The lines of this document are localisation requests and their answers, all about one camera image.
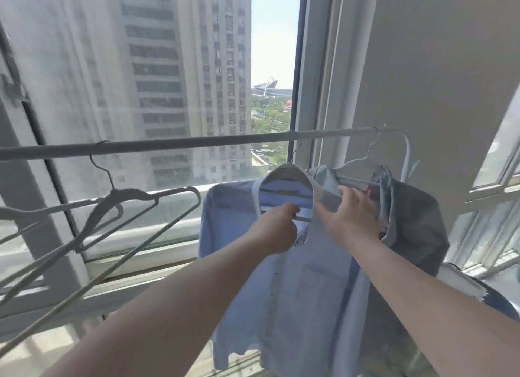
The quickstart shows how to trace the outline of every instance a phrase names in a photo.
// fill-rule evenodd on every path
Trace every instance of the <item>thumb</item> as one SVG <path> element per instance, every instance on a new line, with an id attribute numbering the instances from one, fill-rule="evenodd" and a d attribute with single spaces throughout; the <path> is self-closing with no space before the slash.
<path id="1" fill-rule="evenodd" d="M 326 223 L 328 220 L 332 218 L 332 215 L 334 213 L 331 213 L 327 210 L 325 206 L 323 206 L 321 203 L 316 203 L 314 205 L 314 209 L 318 212 L 318 215 L 321 217 L 321 220 Z"/>

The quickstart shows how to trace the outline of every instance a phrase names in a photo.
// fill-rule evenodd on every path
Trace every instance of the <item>clothes rail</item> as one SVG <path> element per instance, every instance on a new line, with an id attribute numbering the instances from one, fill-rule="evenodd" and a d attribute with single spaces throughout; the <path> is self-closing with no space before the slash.
<path id="1" fill-rule="evenodd" d="M 287 131 L 276 133 L 204 136 L 180 139 L 134 140 L 132 142 L 85 143 L 48 146 L 24 146 L 0 148 L 0 162 L 14 160 L 40 160 L 53 158 L 82 157 L 90 155 L 117 154 L 128 152 L 174 150 L 179 148 L 214 147 L 248 143 L 290 142 L 304 139 L 367 135 L 372 133 L 398 132 L 406 142 L 406 157 L 401 172 L 405 181 L 410 171 L 411 144 L 406 133 L 399 127 L 371 126 L 330 131 Z"/>

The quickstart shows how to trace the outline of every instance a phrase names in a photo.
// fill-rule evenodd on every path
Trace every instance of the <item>person's right hand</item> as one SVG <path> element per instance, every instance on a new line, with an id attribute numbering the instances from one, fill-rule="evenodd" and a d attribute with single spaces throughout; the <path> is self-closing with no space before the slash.
<path id="1" fill-rule="evenodd" d="M 348 250 L 352 244 L 379 241 L 380 224 L 372 201 L 359 190 L 345 186 L 339 186 L 339 190 L 342 200 L 337 212 L 331 213 L 319 203 L 315 206 L 336 242 Z"/>

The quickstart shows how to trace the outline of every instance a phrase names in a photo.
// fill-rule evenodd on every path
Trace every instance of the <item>hand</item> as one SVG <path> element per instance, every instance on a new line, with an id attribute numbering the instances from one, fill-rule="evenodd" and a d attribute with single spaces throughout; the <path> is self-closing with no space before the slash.
<path id="1" fill-rule="evenodd" d="M 245 236 L 268 255 L 287 251 L 296 241 L 298 231 L 292 220 L 299 211 L 300 208 L 292 203 L 275 207 L 262 214 Z"/>
<path id="2" fill-rule="evenodd" d="M 366 240 L 379 241 L 380 224 L 375 219 L 376 209 L 372 201 L 361 191 L 339 186 L 342 193 L 336 213 L 329 212 L 322 204 L 316 205 L 329 233 L 347 250 L 353 244 Z"/>

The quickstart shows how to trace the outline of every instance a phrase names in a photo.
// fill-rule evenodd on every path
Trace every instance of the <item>metal hook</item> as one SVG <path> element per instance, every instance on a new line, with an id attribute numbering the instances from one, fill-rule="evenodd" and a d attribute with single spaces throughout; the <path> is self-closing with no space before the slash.
<path id="1" fill-rule="evenodd" d="M 102 141 L 100 141 L 99 143 L 96 143 L 96 144 L 100 145 L 100 144 L 102 144 L 102 143 L 106 143 L 106 142 L 109 142 L 109 140 L 102 140 Z M 112 175 L 110 174 L 110 171 L 109 171 L 108 169 L 102 168 L 102 167 L 100 167 L 99 165 L 97 165 L 97 164 L 94 162 L 94 159 L 92 158 L 92 154 L 89 155 L 89 157 L 90 157 L 90 161 L 92 162 L 92 164 L 93 164 L 96 168 L 99 168 L 99 169 L 101 169 L 102 171 L 107 172 L 107 174 L 108 174 L 108 179 L 110 180 L 110 185 L 112 186 L 112 189 L 115 189 L 114 181 L 112 180 Z"/>
<path id="2" fill-rule="evenodd" d="M 294 161 L 294 153 L 295 153 L 296 151 L 298 151 L 298 149 L 299 149 L 300 147 L 302 147 L 302 137 L 300 136 L 300 132 L 293 131 L 293 130 L 291 130 L 291 132 L 295 132 L 295 134 L 298 135 L 298 142 L 299 142 L 299 143 L 298 143 L 298 147 L 296 147 L 296 150 L 294 150 L 293 153 L 292 153 L 292 155 L 291 155 L 291 162 L 293 162 L 293 161 Z"/>
<path id="3" fill-rule="evenodd" d="M 381 131 L 380 131 L 380 129 L 379 129 L 378 127 L 376 127 L 376 126 L 373 127 L 373 128 L 374 128 L 376 131 L 379 132 L 379 137 L 378 137 L 376 140 L 374 140 L 374 141 L 373 141 L 373 142 L 368 146 L 367 155 L 365 155 L 365 158 L 363 158 L 363 159 L 367 159 L 367 158 L 368 158 L 368 154 L 369 154 L 369 152 L 370 152 L 370 147 L 372 147 L 372 145 L 374 145 L 374 144 L 376 144 L 377 142 L 379 142 L 379 139 L 381 139 Z"/>

